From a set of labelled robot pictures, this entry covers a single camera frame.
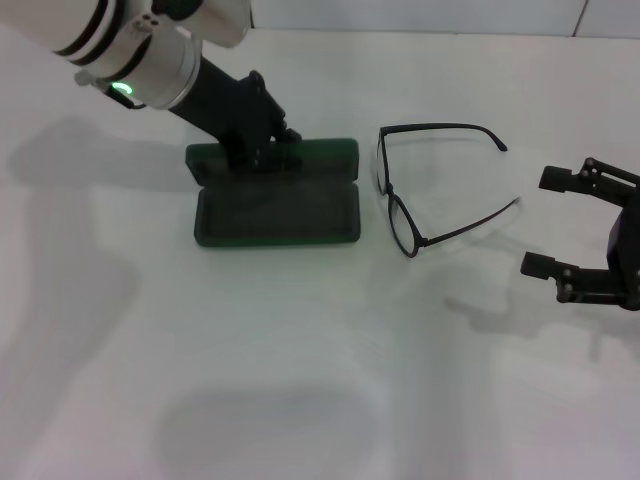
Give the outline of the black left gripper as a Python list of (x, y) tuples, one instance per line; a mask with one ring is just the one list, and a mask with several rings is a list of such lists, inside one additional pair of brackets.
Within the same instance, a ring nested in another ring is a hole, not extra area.
[[(300, 159), (288, 144), (301, 142), (302, 136), (285, 126), (284, 110), (255, 70), (235, 79), (203, 58), (189, 92), (170, 111), (226, 147), (254, 150), (231, 156), (233, 173), (276, 174), (300, 169)], [(278, 144), (269, 144), (271, 140)]]

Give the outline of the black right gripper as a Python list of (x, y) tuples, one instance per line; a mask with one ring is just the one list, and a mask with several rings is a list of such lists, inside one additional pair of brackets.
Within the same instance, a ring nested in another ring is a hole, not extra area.
[(556, 282), (559, 303), (620, 305), (640, 311), (640, 176), (587, 158), (581, 169), (546, 166), (539, 188), (574, 192), (623, 207), (609, 234), (608, 269), (587, 269), (536, 253), (524, 255), (520, 272)]

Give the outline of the green glasses case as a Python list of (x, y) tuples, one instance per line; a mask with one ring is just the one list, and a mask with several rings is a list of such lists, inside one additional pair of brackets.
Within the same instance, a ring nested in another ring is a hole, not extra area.
[(233, 170), (218, 144), (194, 144), (194, 237), (204, 248), (354, 243), (361, 234), (359, 145), (349, 138), (272, 143), (268, 162)]

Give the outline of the black glasses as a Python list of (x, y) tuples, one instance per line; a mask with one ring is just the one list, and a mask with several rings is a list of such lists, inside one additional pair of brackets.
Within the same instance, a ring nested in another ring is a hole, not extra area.
[(387, 215), (393, 238), (400, 251), (409, 259), (415, 258), (421, 249), (426, 249), (443, 242), (449, 241), (466, 234), (486, 223), (489, 223), (508, 209), (515, 207), (521, 201), (520, 197), (514, 198), (501, 209), (481, 218), (469, 225), (433, 238), (424, 237), (418, 229), (413, 216), (407, 209), (404, 201), (395, 192), (391, 182), (390, 165), (386, 148), (386, 138), (391, 135), (427, 132), (436, 130), (470, 130), (487, 135), (501, 152), (507, 152), (508, 147), (491, 130), (468, 123), (410, 123), (383, 126), (379, 129), (376, 148), (376, 186), (381, 197), (387, 199)]

